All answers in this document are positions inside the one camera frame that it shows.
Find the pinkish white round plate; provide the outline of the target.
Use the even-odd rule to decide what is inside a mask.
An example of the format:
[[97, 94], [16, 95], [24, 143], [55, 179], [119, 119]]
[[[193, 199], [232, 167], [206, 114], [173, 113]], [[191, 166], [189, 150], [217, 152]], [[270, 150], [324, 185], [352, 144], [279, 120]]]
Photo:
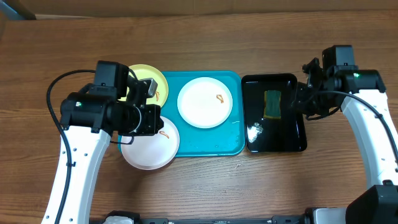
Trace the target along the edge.
[[177, 127], [166, 117], [160, 117], [164, 122], [164, 131], [170, 137], [157, 133], [153, 136], [136, 136], [132, 144], [120, 145], [121, 154], [133, 167], [141, 170], [155, 170], [166, 166], [177, 154], [180, 145], [180, 135]]

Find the green and yellow sponge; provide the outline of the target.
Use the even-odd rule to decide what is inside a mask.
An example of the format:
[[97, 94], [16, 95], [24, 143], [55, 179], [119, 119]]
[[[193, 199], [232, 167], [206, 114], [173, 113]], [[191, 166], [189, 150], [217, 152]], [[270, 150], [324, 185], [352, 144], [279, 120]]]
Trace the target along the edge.
[[267, 90], [264, 92], [264, 113], [265, 119], [281, 119], [280, 112], [281, 92], [277, 90]]

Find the yellow-green round plate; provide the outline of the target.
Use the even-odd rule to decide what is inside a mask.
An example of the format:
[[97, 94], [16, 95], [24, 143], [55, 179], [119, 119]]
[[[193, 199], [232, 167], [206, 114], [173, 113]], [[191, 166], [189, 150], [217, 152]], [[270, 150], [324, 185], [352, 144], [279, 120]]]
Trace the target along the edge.
[[155, 67], [146, 64], [131, 65], [129, 68], [135, 73], [139, 80], [153, 78], [157, 83], [155, 96], [146, 99], [147, 105], [159, 105], [162, 107], [167, 101], [169, 95], [169, 86], [163, 75]]

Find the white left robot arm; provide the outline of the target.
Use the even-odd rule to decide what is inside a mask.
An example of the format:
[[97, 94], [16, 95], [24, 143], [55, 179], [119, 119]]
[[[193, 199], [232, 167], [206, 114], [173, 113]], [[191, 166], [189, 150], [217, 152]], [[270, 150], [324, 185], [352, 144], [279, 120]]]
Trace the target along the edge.
[[158, 95], [153, 78], [138, 79], [128, 66], [103, 60], [92, 72], [93, 82], [62, 101], [60, 118], [51, 92], [75, 72], [60, 75], [47, 89], [47, 107], [60, 133], [60, 155], [43, 223], [89, 223], [99, 168], [113, 133], [134, 139], [153, 136], [164, 126], [160, 106], [146, 103]]

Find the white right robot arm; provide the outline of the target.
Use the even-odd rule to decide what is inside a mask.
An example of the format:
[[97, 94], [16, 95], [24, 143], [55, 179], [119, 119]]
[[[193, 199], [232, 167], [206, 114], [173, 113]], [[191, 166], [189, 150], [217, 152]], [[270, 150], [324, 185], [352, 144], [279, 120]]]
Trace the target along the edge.
[[340, 110], [354, 132], [367, 189], [345, 208], [308, 208], [304, 223], [397, 223], [397, 130], [377, 70], [361, 70], [353, 47], [334, 45], [303, 65], [292, 106], [307, 120]]

